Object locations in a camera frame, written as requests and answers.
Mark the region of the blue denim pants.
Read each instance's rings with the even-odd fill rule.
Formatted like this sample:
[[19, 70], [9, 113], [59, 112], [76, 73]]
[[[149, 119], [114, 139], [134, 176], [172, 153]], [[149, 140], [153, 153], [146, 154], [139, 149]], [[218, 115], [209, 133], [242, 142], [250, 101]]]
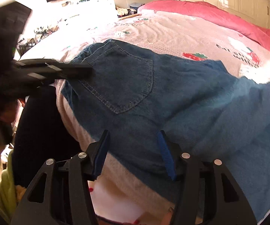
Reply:
[[71, 63], [91, 79], [67, 80], [57, 106], [85, 149], [111, 134], [102, 171], [146, 212], [163, 218], [180, 183], [167, 175], [157, 146], [164, 131], [182, 151], [220, 159], [244, 192], [257, 221], [270, 210], [270, 82], [229, 74], [221, 61], [157, 54], [118, 40], [95, 43]]

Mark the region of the white dresser desk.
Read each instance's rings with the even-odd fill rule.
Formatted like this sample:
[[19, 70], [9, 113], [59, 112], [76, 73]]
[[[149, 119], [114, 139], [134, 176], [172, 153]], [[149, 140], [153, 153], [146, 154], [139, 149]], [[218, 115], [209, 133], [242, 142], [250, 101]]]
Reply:
[[36, 44], [58, 32], [96, 28], [118, 20], [114, 0], [65, 0], [46, 3], [34, 9], [16, 46], [16, 56], [22, 57]]

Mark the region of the pink strawberry print quilt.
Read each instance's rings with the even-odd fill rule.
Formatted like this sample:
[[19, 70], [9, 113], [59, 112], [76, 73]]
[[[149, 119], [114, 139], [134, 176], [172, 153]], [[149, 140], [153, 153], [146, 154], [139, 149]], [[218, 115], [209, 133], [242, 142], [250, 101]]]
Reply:
[[[59, 59], [71, 62], [87, 46], [118, 40], [157, 54], [168, 54], [201, 62], [221, 61], [229, 74], [258, 84], [270, 82], [270, 52], [243, 34], [199, 17], [168, 12], [144, 11], [96, 28], [65, 29], [56, 32], [25, 54], [26, 59]], [[118, 221], [144, 215], [151, 224], [160, 220], [129, 199], [106, 177], [90, 182], [97, 214]], [[258, 224], [270, 215], [270, 210]]]

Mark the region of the pink plush blanket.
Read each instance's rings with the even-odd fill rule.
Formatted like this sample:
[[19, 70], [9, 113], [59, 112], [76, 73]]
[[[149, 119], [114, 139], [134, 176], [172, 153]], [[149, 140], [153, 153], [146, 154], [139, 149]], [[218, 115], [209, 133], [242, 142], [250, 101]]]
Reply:
[[270, 29], [254, 25], [204, 1], [157, 0], [138, 8], [139, 13], [143, 10], [199, 17], [218, 26], [235, 30], [270, 51]]

